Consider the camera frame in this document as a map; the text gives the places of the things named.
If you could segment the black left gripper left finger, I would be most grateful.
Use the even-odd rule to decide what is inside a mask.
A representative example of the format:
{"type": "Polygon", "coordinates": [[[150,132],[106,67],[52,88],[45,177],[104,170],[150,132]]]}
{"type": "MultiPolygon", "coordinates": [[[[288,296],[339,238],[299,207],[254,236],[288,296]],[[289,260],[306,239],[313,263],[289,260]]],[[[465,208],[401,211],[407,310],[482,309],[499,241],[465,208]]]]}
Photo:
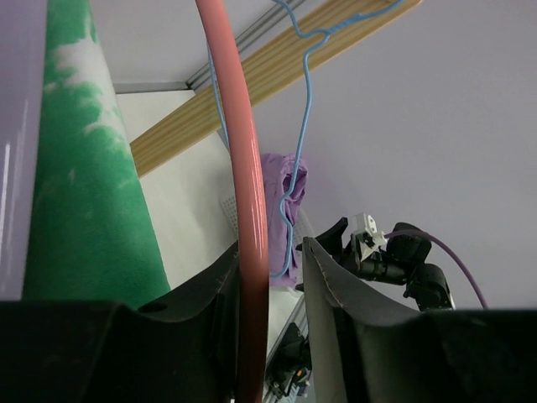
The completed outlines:
{"type": "Polygon", "coordinates": [[[4,402],[228,402],[237,377],[238,247],[133,310],[4,302],[4,402]]]}

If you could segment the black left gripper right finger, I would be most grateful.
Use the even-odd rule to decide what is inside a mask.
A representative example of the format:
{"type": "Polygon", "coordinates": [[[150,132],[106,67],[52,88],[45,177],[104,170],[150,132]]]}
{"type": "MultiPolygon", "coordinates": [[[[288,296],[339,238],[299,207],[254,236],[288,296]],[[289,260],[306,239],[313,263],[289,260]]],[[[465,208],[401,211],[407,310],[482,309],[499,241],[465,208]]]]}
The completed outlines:
{"type": "Polygon", "coordinates": [[[313,238],[302,269],[319,402],[535,401],[535,311],[416,311],[313,238]]]}

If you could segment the pink plastic hanger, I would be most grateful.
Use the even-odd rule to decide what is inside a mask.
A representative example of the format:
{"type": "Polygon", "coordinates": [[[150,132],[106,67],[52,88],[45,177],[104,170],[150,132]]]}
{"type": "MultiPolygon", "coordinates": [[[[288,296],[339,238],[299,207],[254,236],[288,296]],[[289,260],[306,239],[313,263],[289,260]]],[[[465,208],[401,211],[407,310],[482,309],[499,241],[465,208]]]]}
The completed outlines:
{"type": "Polygon", "coordinates": [[[221,1],[199,1],[196,6],[219,81],[237,205],[240,320],[236,400],[260,402],[268,342],[269,250],[258,137],[225,6],[221,1]]]}

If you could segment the green white trousers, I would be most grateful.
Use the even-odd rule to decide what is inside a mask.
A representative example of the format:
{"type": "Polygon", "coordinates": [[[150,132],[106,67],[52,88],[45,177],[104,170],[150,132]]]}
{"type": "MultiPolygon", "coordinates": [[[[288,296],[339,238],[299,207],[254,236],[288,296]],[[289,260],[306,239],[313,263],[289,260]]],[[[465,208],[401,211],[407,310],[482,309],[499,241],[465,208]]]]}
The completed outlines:
{"type": "Polygon", "coordinates": [[[90,4],[51,1],[23,297],[135,309],[168,290],[90,4]]]}

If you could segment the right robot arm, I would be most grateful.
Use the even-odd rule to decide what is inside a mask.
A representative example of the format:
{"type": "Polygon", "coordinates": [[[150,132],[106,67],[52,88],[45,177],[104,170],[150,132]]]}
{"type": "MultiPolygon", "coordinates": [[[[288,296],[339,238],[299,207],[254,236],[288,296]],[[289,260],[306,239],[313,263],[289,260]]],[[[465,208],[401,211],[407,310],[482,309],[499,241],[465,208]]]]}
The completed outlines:
{"type": "Polygon", "coordinates": [[[535,401],[535,311],[458,310],[435,238],[366,217],[344,243],[347,225],[300,245],[319,402],[535,401]]]}

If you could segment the purple cloth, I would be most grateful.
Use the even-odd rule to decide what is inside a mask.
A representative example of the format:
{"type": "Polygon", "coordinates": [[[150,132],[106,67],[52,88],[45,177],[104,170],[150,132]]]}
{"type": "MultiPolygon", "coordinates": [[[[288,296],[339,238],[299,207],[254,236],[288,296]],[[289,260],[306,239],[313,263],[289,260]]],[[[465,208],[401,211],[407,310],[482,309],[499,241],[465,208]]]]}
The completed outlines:
{"type": "MultiPolygon", "coordinates": [[[[291,261],[285,267],[288,251],[289,229],[280,214],[279,203],[289,189],[295,165],[294,154],[262,154],[261,167],[265,194],[266,215],[268,223],[268,253],[270,285],[273,287],[294,288],[299,277],[299,266],[291,237],[291,261]]],[[[300,159],[295,186],[288,199],[284,202],[284,213],[292,226],[297,222],[299,207],[305,196],[308,170],[300,159]]]]}

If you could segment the wooden clothes rack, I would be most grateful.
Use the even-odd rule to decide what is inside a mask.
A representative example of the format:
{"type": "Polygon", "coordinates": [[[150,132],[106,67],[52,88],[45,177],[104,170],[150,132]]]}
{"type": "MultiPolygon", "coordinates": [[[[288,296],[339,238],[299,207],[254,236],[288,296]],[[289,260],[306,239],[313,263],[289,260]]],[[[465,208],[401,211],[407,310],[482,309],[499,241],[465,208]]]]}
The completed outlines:
{"type": "MultiPolygon", "coordinates": [[[[370,13],[390,1],[327,1],[299,21],[309,31],[328,28],[356,13],[370,13]]],[[[358,41],[416,7],[419,0],[404,1],[395,9],[353,24],[333,34],[329,42],[309,59],[312,70],[354,46],[358,41]]],[[[265,101],[303,76],[303,53],[319,36],[299,38],[288,28],[243,63],[242,69],[252,105],[265,101]]],[[[161,119],[131,143],[134,163],[140,176],[146,175],[182,151],[196,144],[219,127],[211,89],[195,94],[186,103],[161,119]]]]}

